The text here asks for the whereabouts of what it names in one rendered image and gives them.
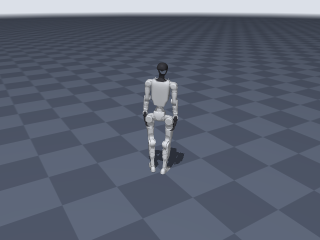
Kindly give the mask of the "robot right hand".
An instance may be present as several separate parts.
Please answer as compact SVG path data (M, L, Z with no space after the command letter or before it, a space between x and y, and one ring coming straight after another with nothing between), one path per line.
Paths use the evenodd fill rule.
M173 128L170 131L173 131L175 129L175 126L177 124L177 116L175 116L173 120L174 120L173 121Z

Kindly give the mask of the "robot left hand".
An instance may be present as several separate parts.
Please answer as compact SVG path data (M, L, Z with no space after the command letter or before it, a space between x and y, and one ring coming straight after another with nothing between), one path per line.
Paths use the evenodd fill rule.
M146 112L146 111L143 112L143 116L144 116L145 125L146 125L147 127L149 127L149 125L147 125L147 122L146 122L146 116L147 116L147 112Z

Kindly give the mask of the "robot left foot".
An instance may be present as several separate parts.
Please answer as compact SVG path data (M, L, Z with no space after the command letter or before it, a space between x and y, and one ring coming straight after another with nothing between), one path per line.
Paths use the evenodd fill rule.
M154 166L153 165L151 166L151 162L149 163L149 168L150 168L151 172L156 171L155 164L154 164Z

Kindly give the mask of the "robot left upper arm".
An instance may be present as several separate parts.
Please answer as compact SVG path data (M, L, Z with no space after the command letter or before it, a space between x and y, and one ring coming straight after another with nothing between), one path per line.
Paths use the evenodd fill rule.
M149 101L151 100L151 95L150 95L150 92L151 92L151 83L152 83L153 79L148 79L146 82L145 82L145 100L146 101Z

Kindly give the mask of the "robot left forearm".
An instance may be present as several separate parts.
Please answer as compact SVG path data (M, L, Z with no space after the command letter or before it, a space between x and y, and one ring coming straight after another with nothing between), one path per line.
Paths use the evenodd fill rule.
M149 109L149 101L145 100L145 95L144 95L144 99L143 99L143 114L144 112L146 112L146 114L148 114L148 109Z

